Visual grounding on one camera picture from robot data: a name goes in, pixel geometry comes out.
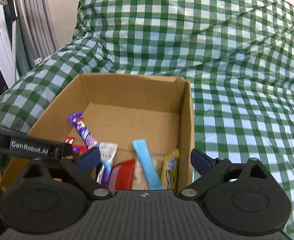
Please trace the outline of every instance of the yellow snack packet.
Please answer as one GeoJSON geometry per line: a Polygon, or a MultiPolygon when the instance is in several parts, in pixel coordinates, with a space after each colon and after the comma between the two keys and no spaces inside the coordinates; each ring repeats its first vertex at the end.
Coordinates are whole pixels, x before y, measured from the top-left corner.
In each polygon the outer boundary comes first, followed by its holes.
{"type": "Polygon", "coordinates": [[[179,150],[175,149],[163,158],[163,168],[160,178],[163,189],[173,189],[176,191],[179,157],[179,150]]]}

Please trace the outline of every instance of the plastic tablecloth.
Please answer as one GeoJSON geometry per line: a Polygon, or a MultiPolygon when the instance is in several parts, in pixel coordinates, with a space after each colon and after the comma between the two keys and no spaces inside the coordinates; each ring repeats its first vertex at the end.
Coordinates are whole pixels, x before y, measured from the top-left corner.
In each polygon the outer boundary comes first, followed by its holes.
{"type": "Polygon", "coordinates": [[[83,72],[188,78],[196,147],[235,163],[259,158],[292,202],[284,232],[294,239],[293,5],[80,0],[73,40],[0,97],[0,124],[28,132],[83,72]]]}

